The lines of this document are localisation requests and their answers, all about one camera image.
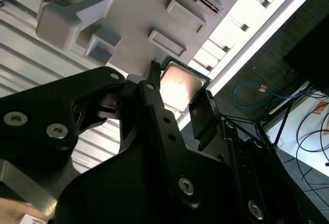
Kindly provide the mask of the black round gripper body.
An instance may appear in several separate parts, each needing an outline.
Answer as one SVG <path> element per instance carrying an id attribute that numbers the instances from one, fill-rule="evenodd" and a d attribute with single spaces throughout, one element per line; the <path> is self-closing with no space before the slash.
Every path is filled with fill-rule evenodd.
<path id="1" fill-rule="evenodd" d="M 192 210 L 174 199 L 158 157 L 130 148 L 75 178 L 59 197 L 55 223 L 243 223 L 229 169 L 204 153 L 188 152 L 201 194 Z"/>

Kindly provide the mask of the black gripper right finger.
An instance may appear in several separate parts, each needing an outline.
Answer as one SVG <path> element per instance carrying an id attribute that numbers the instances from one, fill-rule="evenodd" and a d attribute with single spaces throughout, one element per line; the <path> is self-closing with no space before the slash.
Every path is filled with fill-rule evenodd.
<path id="1" fill-rule="evenodd" d="M 243 140 L 238 125 L 218 110 L 210 91 L 201 90 L 189 112 L 198 150 L 216 158 L 206 168 L 211 195 L 206 220 L 212 223 L 327 223 L 291 178 L 276 149 Z"/>

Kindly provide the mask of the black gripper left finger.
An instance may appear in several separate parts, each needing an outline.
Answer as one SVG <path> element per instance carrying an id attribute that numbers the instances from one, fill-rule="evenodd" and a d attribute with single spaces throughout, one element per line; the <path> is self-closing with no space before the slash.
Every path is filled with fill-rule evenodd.
<path id="1" fill-rule="evenodd" d="M 173 114 L 160 96 L 160 65 L 152 61 L 146 74 L 126 80 L 109 67 L 99 67 L 1 99 L 1 160 L 19 176 L 7 186 L 18 190 L 35 178 L 63 169 L 78 136 L 108 118 L 120 122 L 122 153 L 146 145 L 158 157 L 171 196 L 192 210 L 201 198 L 190 170 L 188 150 Z"/>

